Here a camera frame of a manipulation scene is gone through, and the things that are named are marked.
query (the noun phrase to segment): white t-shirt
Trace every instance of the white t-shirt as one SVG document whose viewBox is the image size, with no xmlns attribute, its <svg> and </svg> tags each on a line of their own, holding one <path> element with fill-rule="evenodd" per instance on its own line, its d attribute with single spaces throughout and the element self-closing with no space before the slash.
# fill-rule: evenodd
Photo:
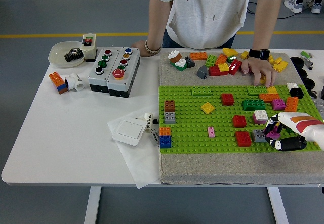
<svg viewBox="0 0 324 224">
<path fill-rule="evenodd" d="M 221 46 L 243 27 L 249 0 L 173 1 L 167 32 L 181 46 L 207 49 Z"/>
</svg>

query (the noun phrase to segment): smartwatch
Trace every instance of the smartwatch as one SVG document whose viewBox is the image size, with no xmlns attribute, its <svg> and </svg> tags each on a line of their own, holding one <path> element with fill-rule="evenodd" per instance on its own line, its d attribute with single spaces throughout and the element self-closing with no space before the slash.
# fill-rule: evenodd
<svg viewBox="0 0 324 224">
<path fill-rule="evenodd" d="M 255 57 L 261 60 L 268 60 L 270 56 L 270 50 L 268 49 L 262 49 L 262 50 L 253 50 L 250 49 L 249 51 L 249 57 Z"/>
</svg>

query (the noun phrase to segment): person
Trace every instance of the person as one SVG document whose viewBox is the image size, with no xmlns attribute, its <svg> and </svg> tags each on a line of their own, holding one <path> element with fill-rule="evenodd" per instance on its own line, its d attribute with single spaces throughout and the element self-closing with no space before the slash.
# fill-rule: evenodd
<svg viewBox="0 0 324 224">
<path fill-rule="evenodd" d="M 293 13 L 301 13 L 304 6 L 304 0 L 285 0 L 284 5 L 292 10 Z M 322 0 L 312 0 L 309 4 L 312 13 L 319 14 L 322 8 Z"/>
<path fill-rule="evenodd" d="M 243 27 L 249 0 L 150 0 L 147 41 L 132 46 L 140 55 L 157 54 L 160 47 L 193 49 L 230 48 L 237 31 Z M 254 40 L 251 49 L 268 49 L 281 0 L 257 0 Z M 242 63 L 242 71 L 254 74 L 254 85 L 266 76 L 265 86 L 273 86 L 277 72 L 256 57 Z"/>
</svg>

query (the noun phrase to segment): gear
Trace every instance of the gear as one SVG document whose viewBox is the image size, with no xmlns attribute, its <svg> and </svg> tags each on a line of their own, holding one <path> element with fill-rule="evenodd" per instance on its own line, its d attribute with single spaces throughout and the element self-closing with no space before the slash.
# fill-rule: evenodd
<svg viewBox="0 0 324 224">
<path fill-rule="evenodd" d="M 67 62 L 81 59 L 83 57 L 83 52 L 80 48 L 72 48 L 70 49 L 69 53 L 64 55 L 64 58 Z"/>
</svg>

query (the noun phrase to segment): yellow floor line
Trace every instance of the yellow floor line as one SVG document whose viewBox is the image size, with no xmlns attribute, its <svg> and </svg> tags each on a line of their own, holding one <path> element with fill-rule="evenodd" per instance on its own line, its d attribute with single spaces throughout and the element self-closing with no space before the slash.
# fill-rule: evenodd
<svg viewBox="0 0 324 224">
<path fill-rule="evenodd" d="M 239 31 L 237 35 L 253 35 L 253 31 Z M 324 31 L 275 31 L 275 35 L 311 35 L 324 34 Z M 148 33 L 97 33 L 98 37 L 133 37 L 147 36 Z M 1 38 L 58 38 L 58 37 L 82 37 L 82 33 L 63 33 L 63 34 L 8 34 L 0 35 Z"/>
</svg>

